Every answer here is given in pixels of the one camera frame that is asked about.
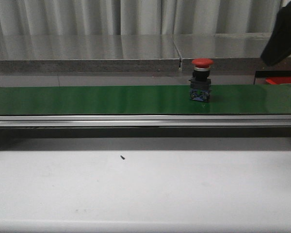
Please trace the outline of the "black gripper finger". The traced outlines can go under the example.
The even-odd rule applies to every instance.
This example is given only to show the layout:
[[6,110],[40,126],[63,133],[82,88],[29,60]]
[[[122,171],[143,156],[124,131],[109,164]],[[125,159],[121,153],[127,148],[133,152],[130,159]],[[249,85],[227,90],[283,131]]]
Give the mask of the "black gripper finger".
[[291,55],[291,1],[279,10],[275,26],[261,59],[267,66],[274,66]]

